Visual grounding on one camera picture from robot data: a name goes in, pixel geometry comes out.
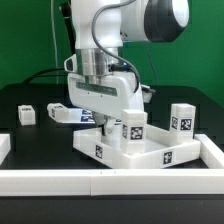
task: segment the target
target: green wall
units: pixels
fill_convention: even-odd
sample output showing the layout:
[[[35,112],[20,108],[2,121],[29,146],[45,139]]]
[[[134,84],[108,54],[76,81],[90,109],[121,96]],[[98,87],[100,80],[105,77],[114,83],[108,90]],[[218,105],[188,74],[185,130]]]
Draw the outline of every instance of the green wall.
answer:
[[[59,64],[70,56],[64,22],[55,0]],[[224,1],[189,0],[188,28],[171,44],[127,43],[123,56],[142,82],[155,85],[148,47],[160,85],[193,86],[224,106]],[[0,88],[55,67],[50,0],[4,1],[0,9]]]

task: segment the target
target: white box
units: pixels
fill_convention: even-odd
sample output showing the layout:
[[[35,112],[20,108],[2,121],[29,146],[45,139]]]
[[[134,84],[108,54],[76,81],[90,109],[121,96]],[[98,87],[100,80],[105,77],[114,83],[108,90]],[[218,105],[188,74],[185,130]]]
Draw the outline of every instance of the white box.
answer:
[[[18,106],[19,120],[22,125],[36,124],[36,115],[31,105]]]
[[[170,116],[170,145],[192,141],[195,107],[189,104],[172,104]]]
[[[57,122],[67,121],[69,118],[69,109],[61,103],[50,103],[47,110],[49,117]]]

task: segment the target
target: black table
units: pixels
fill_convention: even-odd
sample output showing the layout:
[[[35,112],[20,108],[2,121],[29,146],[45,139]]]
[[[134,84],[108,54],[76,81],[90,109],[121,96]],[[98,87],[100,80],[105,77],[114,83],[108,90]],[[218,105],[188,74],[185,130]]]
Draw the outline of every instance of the black table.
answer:
[[[224,109],[191,87],[153,87],[145,105],[148,123],[169,129],[172,103],[196,106],[195,133],[206,134],[224,151]],[[0,91],[0,133],[10,133],[12,149],[1,169],[108,169],[72,147],[74,130],[94,125],[58,124],[49,103],[72,107],[66,85],[14,84]],[[37,124],[22,126],[18,106],[32,105]],[[205,168],[200,159],[175,168]],[[223,195],[132,195],[5,197],[0,223],[223,223]]]

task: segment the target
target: white cube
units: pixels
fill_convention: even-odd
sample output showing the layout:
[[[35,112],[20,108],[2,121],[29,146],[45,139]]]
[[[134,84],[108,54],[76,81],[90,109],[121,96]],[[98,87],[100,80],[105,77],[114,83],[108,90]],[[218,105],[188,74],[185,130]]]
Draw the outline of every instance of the white cube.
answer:
[[[19,120],[22,125],[36,124],[36,115],[31,105],[18,106]]]
[[[172,104],[170,117],[170,145],[192,141],[195,121],[195,106]]]
[[[67,121],[69,110],[61,103],[51,103],[47,106],[48,115],[57,122]]]
[[[122,112],[121,149],[129,155],[145,152],[147,113],[141,110]]]

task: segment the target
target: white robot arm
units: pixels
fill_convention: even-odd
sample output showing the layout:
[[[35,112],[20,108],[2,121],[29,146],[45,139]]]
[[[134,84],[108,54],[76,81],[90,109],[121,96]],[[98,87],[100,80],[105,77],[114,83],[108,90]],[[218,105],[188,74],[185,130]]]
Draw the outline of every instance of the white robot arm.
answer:
[[[187,0],[72,0],[71,10],[77,54],[65,68],[72,103],[105,123],[124,109],[143,111],[138,72],[119,48],[127,40],[174,41],[188,23]]]

